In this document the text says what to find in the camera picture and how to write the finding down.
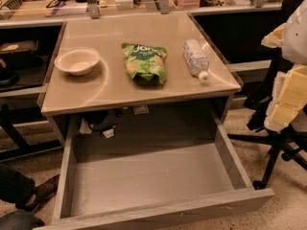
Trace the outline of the yellow foam padded gripper finger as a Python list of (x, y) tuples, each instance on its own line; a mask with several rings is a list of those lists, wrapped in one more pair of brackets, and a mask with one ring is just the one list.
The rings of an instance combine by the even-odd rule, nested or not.
[(281, 131), (307, 104), (307, 66), (295, 64), (287, 73), (278, 72), (273, 83), (272, 100), (266, 111), (265, 128)]

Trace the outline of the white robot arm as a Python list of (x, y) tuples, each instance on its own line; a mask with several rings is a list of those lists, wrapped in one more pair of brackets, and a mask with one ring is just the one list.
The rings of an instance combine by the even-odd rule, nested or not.
[(307, 4), (303, 2), (287, 22), (267, 34), (261, 44), (280, 47), (282, 57), (294, 65), (287, 73), (277, 73), (266, 112), (265, 128), (279, 132), (307, 104)]

